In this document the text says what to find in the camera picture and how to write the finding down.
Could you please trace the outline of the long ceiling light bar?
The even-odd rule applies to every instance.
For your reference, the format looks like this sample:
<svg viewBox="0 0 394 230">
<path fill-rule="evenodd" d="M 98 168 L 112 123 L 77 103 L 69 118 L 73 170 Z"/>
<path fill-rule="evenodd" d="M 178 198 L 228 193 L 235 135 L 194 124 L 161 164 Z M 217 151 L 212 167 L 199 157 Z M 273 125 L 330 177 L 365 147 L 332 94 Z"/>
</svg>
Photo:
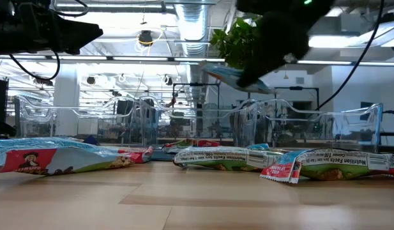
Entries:
<svg viewBox="0 0 394 230">
<path fill-rule="evenodd" d="M 55 56 L 44 55 L 14 55 L 19 60 L 56 60 Z M 152 56 L 59 56 L 60 60 L 67 61 L 168 61 L 168 62 L 212 62 L 224 63 L 225 59 L 206 57 L 152 57 Z"/>
</svg>

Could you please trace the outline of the dark blue granola bar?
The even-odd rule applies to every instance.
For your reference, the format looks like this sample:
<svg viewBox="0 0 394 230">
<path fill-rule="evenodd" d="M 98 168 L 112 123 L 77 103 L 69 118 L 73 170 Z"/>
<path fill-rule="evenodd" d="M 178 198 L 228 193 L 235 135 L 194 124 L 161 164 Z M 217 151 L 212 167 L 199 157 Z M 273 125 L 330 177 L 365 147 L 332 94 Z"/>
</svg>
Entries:
<svg viewBox="0 0 394 230">
<path fill-rule="evenodd" d="M 89 135 L 88 137 L 86 137 L 83 140 L 83 143 L 92 144 L 92 145 L 95 145 L 95 146 L 99 146 L 100 145 L 100 143 L 97 141 L 97 139 L 93 135 Z"/>
</svg>

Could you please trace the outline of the rectangular ceiling light panel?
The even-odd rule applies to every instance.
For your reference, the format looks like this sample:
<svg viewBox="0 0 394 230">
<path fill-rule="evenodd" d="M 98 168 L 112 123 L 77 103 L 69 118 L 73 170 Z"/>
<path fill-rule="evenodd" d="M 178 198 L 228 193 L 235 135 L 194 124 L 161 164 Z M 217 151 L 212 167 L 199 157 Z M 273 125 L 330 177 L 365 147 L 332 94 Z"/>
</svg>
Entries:
<svg viewBox="0 0 394 230">
<path fill-rule="evenodd" d="M 312 35 L 308 42 L 310 47 L 315 48 L 362 48 L 371 39 L 374 30 L 358 35 L 356 32 L 342 32 L 334 35 Z M 379 25 L 372 47 L 394 47 L 394 21 L 385 22 Z"/>
</svg>

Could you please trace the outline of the green leafy potted tree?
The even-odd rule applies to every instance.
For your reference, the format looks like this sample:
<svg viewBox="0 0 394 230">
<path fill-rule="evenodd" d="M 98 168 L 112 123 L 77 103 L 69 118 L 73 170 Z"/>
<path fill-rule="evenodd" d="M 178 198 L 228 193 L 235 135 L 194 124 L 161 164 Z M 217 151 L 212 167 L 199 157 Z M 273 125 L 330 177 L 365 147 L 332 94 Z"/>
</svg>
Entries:
<svg viewBox="0 0 394 230">
<path fill-rule="evenodd" d="M 242 70 L 252 59 L 254 39 L 259 34 L 257 23 L 261 16 L 237 17 L 230 29 L 215 29 L 209 41 L 232 68 Z"/>
</svg>

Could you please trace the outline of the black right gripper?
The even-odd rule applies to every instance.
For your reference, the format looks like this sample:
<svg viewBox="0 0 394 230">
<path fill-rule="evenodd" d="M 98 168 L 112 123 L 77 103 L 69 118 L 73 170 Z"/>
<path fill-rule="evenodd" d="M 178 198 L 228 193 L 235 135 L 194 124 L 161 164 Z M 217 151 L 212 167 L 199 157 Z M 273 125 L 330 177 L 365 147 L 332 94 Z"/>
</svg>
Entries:
<svg viewBox="0 0 394 230">
<path fill-rule="evenodd" d="M 247 64 L 237 85 L 246 88 L 285 65 L 284 57 L 302 59 L 310 50 L 309 31 L 324 14 L 267 12 L 257 21 L 256 60 Z"/>
</svg>

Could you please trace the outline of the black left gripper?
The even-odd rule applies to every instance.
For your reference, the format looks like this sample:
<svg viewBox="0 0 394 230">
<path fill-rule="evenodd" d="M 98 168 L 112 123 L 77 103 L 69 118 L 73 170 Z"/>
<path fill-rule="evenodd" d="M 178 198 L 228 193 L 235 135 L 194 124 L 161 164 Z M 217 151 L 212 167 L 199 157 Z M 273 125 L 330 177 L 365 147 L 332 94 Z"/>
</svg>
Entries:
<svg viewBox="0 0 394 230">
<path fill-rule="evenodd" d="M 80 54 L 80 49 L 103 35 L 98 24 L 67 20 L 56 13 L 0 14 L 0 55 L 43 50 Z"/>
</svg>

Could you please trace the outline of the clear plastic bin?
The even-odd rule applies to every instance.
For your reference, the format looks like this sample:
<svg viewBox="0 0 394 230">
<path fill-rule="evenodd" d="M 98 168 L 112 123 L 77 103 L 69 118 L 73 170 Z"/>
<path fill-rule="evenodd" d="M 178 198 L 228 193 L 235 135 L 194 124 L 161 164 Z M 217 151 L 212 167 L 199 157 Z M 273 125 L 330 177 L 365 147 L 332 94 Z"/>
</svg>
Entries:
<svg viewBox="0 0 394 230">
<path fill-rule="evenodd" d="M 117 96 L 104 103 L 54 105 L 15 97 L 17 137 L 94 137 L 101 144 L 142 144 L 139 101 Z"/>
<path fill-rule="evenodd" d="M 299 110 L 282 99 L 264 100 L 257 108 L 256 142 L 272 148 L 343 148 L 375 151 L 383 106 L 375 103 L 349 111 Z"/>
<path fill-rule="evenodd" d="M 236 107 L 208 103 L 166 107 L 151 96 L 140 99 L 142 142 L 163 145 L 183 139 L 204 139 L 226 146 L 246 147 L 255 141 L 257 108 L 253 101 Z"/>
</svg>

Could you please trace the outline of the round blue woven mat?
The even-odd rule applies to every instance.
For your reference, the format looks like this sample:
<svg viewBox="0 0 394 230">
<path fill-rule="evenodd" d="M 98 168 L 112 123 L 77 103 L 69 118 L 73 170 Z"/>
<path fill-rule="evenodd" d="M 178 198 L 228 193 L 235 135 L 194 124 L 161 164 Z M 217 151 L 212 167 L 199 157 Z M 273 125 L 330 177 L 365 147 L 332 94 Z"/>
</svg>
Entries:
<svg viewBox="0 0 394 230">
<path fill-rule="evenodd" d="M 174 156 L 174 154 L 167 154 L 161 150 L 156 150 L 153 152 L 151 159 L 152 161 L 171 162 Z"/>
</svg>

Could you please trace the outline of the chocolate chip granola bar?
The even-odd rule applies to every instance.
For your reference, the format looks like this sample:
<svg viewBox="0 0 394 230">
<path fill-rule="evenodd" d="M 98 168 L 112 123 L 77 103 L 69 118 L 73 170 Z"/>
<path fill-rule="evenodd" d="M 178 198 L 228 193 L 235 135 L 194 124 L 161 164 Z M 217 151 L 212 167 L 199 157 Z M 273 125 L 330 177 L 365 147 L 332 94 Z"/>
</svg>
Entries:
<svg viewBox="0 0 394 230">
<path fill-rule="evenodd" d="M 264 168 L 260 177 L 296 184 L 300 177 L 343 181 L 374 175 L 394 177 L 394 153 L 370 153 L 339 148 L 291 151 Z"/>
</svg>

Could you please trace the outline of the granola bar nutrition facts side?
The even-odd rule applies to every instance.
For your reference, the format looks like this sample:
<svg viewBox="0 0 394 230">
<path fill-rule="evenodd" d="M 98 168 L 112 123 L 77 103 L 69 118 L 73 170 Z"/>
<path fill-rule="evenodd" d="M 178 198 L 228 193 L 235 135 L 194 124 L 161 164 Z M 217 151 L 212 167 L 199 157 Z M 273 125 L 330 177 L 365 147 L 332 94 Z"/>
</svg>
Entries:
<svg viewBox="0 0 394 230">
<path fill-rule="evenodd" d="M 273 148 L 189 147 L 177 153 L 172 161 L 181 168 L 197 165 L 221 171 L 261 172 L 285 153 Z"/>
</svg>

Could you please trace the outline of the granola bar with Quaker logo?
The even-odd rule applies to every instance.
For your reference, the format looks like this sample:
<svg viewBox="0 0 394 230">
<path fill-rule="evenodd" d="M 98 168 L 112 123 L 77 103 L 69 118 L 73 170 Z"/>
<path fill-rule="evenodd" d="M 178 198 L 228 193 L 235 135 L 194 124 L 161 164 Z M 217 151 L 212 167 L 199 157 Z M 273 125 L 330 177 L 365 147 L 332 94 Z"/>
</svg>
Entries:
<svg viewBox="0 0 394 230">
<path fill-rule="evenodd" d="M 0 173 L 61 175 L 128 167 L 129 153 L 60 137 L 0 139 Z"/>
</svg>

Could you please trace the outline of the black metal frame stand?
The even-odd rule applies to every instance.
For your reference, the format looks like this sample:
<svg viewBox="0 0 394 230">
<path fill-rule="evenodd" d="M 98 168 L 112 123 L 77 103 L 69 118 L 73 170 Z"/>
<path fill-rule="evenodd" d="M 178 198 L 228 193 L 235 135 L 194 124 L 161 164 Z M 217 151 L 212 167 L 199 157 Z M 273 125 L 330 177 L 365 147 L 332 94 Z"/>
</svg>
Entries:
<svg viewBox="0 0 394 230">
<path fill-rule="evenodd" d="M 314 90 L 316 93 L 316 104 L 317 104 L 316 110 L 319 110 L 319 108 L 318 108 L 320 106 L 319 88 L 308 88 L 308 87 L 302 87 L 302 86 L 275 87 L 275 92 L 273 93 L 274 99 L 277 98 L 277 90 L 278 89 L 288 89 L 289 91 Z"/>
</svg>

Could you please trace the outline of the light blue granola bar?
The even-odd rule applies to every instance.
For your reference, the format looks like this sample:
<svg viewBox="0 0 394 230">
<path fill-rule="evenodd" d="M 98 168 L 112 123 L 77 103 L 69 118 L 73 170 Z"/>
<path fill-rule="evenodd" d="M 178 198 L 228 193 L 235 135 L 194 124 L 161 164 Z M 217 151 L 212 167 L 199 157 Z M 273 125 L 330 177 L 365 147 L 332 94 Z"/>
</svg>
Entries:
<svg viewBox="0 0 394 230">
<path fill-rule="evenodd" d="M 202 61 L 199 66 L 208 75 L 218 79 L 219 81 L 227 84 L 228 86 L 237 89 L 238 91 L 244 91 L 247 93 L 260 93 L 260 94 L 273 94 L 275 89 L 270 87 L 265 82 L 257 79 L 253 84 L 242 88 L 238 86 L 237 82 L 241 78 L 242 71 L 227 66 L 215 65 L 214 63 L 208 63 Z"/>
</svg>

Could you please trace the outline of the white building pillar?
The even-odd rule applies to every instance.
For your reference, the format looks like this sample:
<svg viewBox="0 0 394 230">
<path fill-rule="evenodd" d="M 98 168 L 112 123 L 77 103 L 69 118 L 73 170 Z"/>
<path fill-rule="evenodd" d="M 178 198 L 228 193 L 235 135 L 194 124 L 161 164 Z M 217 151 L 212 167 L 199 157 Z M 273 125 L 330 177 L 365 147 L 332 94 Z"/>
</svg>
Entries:
<svg viewBox="0 0 394 230">
<path fill-rule="evenodd" d="M 54 84 L 54 105 L 77 107 L 80 98 L 80 80 L 78 64 L 62 64 Z M 77 135 L 78 117 L 71 109 L 56 111 L 56 136 Z"/>
</svg>

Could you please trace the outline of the silver corrugated ceiling duct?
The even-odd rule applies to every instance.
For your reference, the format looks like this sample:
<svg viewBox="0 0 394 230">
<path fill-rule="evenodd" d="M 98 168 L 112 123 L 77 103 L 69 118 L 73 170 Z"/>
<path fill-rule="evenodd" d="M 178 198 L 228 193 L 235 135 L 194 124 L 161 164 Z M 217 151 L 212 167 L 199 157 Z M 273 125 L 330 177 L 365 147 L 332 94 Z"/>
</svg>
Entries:
<svg viewBox="0 0 394 230">
<path fill-rule="evenodd" d="M 202 4 L 204 0 L 190 0 L 191 3 L 176 4 L 178 29 L 183 53 L 187 57 L 203 56 L 207 50 L 205 40 L 208 37 L 209 6 Z"/>
</svg>

